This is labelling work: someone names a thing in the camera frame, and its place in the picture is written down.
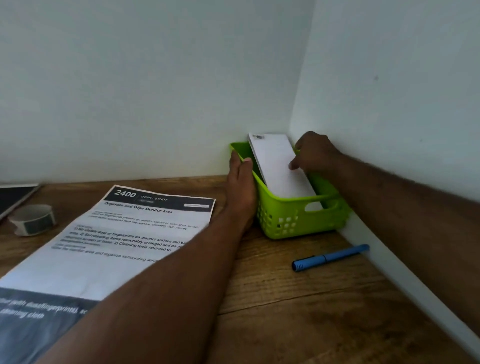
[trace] tape roll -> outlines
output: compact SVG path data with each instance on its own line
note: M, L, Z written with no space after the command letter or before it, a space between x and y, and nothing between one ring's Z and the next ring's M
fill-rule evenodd
M15 210L8 220L17 227L15 235L32 236L56 225L50 205L27 205Z

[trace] blue pen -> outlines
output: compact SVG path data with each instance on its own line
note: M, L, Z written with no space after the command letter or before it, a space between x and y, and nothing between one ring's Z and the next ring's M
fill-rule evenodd
M370 246L368 244L362 244L358 246L353 246L348 249L340 250L335 253L311 256L310 258L304 258L295 260L292 262L292 269L295 272L301 272L302 270L306 270L308 268L321 266L322 264L333 262L334 260L339 260L346 258L347 256L352 256L366 250L369 250Z

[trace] green plastic basket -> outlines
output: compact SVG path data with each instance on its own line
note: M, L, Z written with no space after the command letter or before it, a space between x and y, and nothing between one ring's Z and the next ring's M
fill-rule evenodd
M232 143L230 149L236 150L241 160L252 158L253 176L258 186L257 218L270 239L335 230L345 225L350 208L335 187L319 175L308 175L317 196L280 198L267 189L248 142ZM316 201L321 201L323 210L305 211L308 204Z

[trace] wall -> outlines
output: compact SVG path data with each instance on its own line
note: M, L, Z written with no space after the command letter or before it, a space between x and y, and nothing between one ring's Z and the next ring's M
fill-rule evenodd
M314 0L5 0L0 182L224 174L288 129Z
M344 152L480 200L476 0L319 0L290 125ZM480 360L480 340L357 216L342 231Z

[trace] wooden table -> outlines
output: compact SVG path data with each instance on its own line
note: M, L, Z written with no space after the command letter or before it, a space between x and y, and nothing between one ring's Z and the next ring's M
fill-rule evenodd
M116 182L217 199L224 177ZM0 224L0 277L91 208L114 182L50 184L28 203L53 206L59 226L18 238ZM301 273L298 258L348 246L337 232L281 241L244 237L206 355L208 363L474 363L363 256Z

